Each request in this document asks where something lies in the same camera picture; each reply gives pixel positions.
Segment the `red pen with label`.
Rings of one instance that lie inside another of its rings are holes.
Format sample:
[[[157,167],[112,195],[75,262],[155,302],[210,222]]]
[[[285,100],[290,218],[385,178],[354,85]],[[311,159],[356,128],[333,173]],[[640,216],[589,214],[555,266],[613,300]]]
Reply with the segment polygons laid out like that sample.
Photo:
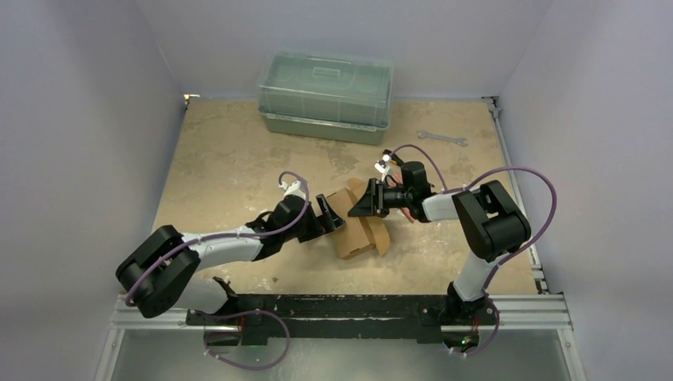
[[[400,211],[409,222],[411,223],[415,222],[415,218],[411,215],[410,210],[408,208],[401,208]]]

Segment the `brown cardboard box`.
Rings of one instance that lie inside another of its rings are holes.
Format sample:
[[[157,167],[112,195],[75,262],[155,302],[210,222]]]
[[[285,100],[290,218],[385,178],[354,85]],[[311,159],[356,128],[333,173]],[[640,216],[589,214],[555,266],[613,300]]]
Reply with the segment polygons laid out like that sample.
[[[364,195],[367,183],[350,178],[347,186],[327,197],[328,204],[344,220],[344,224],[329,235],[342,260],[350,260],[374,249],[379,256],[386,255],[390,235],[380,217],[349,217],[348,211]]]

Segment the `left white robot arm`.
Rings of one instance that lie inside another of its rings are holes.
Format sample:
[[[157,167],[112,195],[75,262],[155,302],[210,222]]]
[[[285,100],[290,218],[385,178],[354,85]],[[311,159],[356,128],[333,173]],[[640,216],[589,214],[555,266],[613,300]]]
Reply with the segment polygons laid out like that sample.
[[[205,312],[219,325],[230,323],[237,313],[231,286],[221,279],[195,279],[194,274],[222,264],[264,260],[288,241],[303,243],[342,229],[345,220],[325,196],[316,200],[319,214],[302,196],[287,195],[272,211],[224,232],[191,234],[173,225],[159,227],[115,271],[126,305],[145,318],[181,307]]]

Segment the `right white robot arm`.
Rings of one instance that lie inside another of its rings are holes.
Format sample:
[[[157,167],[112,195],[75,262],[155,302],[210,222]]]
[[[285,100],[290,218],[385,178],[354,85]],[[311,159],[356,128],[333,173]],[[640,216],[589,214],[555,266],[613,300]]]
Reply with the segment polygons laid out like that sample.
[[[444,307],[436,316],[442,322],[464,323],[484,305],[487,280],[498,261],[531,237],[530,224],[499,181],[476,190],[440,194],[433,191],[423,163],[406,162],[401,173],[401,183],[394,186],[369,179],[348,214],[385,217],[392,209],[407,209],[421,223],[459,221],[470,252],[457,278],[449,283]]]

